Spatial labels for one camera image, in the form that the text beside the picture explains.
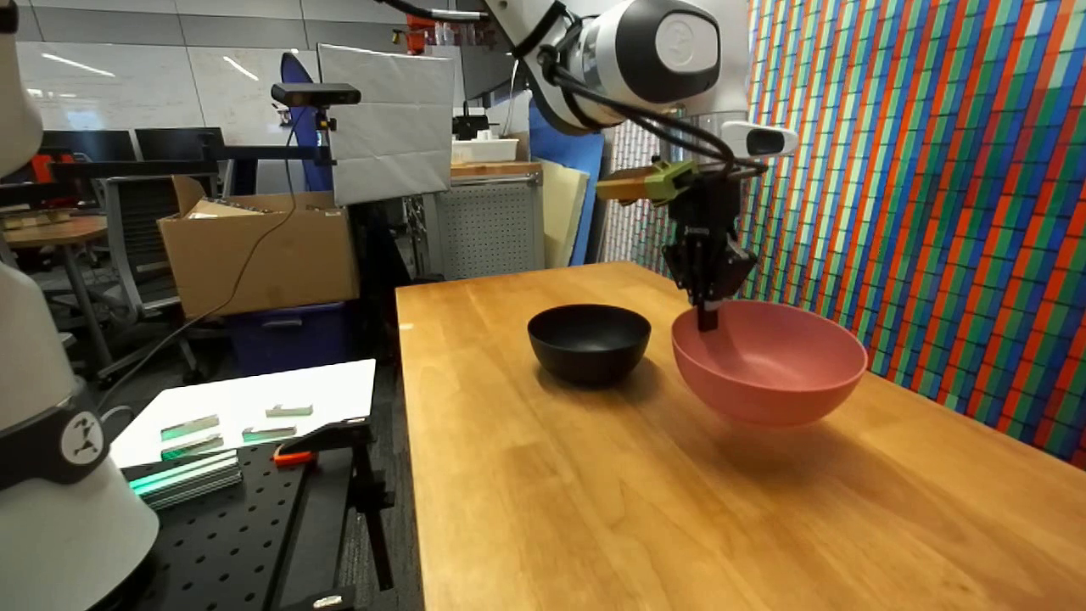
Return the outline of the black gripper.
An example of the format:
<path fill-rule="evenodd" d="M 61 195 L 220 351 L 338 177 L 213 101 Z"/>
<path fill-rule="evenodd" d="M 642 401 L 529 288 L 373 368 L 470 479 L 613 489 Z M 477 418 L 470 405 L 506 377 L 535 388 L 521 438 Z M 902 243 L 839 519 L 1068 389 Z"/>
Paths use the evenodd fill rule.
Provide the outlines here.
<path fill-rule="evenodd" d="M 741 182 L 716 170 L 691 170 L 667 202 L 672 239 L 665 262 L 678 288 L 691 294 L 695 328 L 720 324 L 720 297 L 741 291 L 758 257 L 741 243 Z"/>

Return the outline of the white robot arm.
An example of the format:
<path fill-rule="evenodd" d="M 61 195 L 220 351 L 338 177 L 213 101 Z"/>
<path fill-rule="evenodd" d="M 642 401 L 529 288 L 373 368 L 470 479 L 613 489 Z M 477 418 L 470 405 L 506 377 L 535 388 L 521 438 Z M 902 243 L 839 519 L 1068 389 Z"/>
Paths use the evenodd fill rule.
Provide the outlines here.
<path fill-rule="evenodd" d="M 538 110 L 564 132 L 604 132 L 634 122 L 682 147 L 678 178 L 665 195 L 676 283 L 712 328 L 720 306 L 747 281 L 758 257 L 741 248 L 741 178 L 764 170 L 787 138 L 747 114 L 747 0 L 480 0 L 477 11 L 381 0 L 431 24 L 494 27 L 525 66 Z"/>

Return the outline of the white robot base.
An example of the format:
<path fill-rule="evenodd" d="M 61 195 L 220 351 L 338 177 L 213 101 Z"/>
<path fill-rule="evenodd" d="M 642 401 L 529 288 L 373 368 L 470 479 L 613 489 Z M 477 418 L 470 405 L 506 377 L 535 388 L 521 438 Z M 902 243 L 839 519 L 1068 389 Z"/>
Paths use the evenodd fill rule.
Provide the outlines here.
<path fill-rule="evenodd" d="M 91 611 L 153 551 L 36 281 L 0 264 L 0 611 Z"/>

